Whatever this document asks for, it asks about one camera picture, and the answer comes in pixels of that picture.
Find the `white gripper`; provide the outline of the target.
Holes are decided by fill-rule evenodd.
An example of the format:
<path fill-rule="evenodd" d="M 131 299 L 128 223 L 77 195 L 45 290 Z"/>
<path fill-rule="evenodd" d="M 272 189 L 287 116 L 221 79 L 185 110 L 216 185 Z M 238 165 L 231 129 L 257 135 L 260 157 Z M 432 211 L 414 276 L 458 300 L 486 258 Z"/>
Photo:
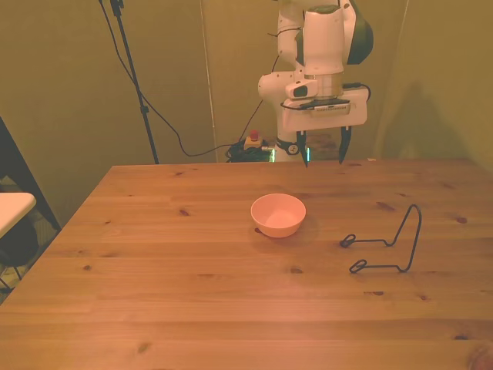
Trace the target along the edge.
<path fill-rule="evenodd" d="M 342 164 L 350 146 L 351 126 L 360 126 L 367 121 L 367 87 L 345 89 L 342 96 L 329 103 L 316 103 L 314 99 L 287 99 L 280 107 L 283 129 L 297 132 L 297 145 L 305 167 L 309 163 L 305 131 L 337 127 L 341 127 L 338 160 Z"/>

